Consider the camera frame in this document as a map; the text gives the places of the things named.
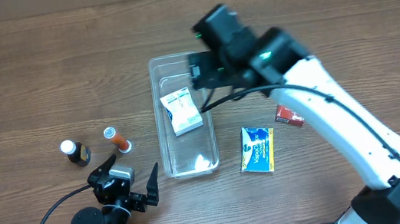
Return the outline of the white medicine box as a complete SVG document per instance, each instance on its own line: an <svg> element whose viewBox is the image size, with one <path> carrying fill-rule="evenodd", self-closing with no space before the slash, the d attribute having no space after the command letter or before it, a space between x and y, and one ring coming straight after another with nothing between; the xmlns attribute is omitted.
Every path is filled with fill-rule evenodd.
<svg viewBox="0 0 400 224"><path fill-rule="evenodd" d="M193 102L187 87L163 96L160 102L166 110L177 137L203 126L203 118Z"/></svg>

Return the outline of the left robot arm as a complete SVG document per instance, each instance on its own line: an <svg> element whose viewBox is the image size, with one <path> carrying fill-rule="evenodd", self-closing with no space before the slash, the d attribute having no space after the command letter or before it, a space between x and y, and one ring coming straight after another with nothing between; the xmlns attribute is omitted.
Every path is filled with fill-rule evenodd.
<svg viewBox="0 0 400 224"><path fill-rule="evenodd" d="M154 164L147 181L147 192L142 194L131 190L134 170L117 166L116 160L112 154L88 176L87 183L93 189L101 208L81 209L74 215L71 224L128 224L133 211L145 212L148 206L157 206L158 165Z"/></svg>

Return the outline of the red medicine box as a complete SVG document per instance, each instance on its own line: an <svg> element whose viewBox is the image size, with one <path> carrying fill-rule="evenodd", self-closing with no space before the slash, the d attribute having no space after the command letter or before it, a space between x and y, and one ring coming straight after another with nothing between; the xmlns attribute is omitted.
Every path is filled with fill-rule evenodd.
<svg viewBox="0 0 400 224"><path fill-rule="evenodd" d="M295 111L290 110L288 107L279 104L276 109L276 121L283 122L285 124L294 125L301 127L304 124L304 118L299 116Z"/></svg>

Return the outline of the blue yellow VapoDrops box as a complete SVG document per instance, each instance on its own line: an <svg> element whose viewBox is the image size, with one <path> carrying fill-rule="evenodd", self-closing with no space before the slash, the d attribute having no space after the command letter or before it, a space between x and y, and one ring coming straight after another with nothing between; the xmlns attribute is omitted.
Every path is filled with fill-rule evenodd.
<svg viewBox="0 0 400 224"><path fill-rule="evenodd" d="M241 172L273 173L274 130L266 127L242 127Z"/></svg>

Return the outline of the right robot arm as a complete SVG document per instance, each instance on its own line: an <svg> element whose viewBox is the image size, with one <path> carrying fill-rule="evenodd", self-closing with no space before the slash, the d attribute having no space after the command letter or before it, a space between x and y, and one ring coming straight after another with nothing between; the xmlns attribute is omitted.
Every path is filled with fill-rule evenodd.
<svg viewBox="0 0 400 224"><path fill-rule="evenodd" d="M230 87L294 110L365 184L334 224L400 224L400 136L345 91L320 60L281 28L256 35L219 4L192 29L207 47L189 56L196 89Z"/></svg>

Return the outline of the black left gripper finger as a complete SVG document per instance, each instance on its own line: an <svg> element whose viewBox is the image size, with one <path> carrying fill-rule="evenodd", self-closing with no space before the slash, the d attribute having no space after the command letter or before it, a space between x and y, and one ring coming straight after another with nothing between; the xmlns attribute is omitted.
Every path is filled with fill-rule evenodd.
<svg viewBox="0 0 400 224"><path fill-rule="evenodd" d="M147 204L149 206L157 206L159 203L159 188L158 188L158 163L154 164L154 167L150 173L149 180L147 181Z"/></svg>
<svg viewBox="0 0 400 224"><path fill-rule="evenodd" d="M107 175L116 162L116 155L113 153L111 156L106 160L106 162L102 163L98 168L93 170L89 176L87 183L90 186L95 186L97 184L97 181L103 176Z"/></svg>

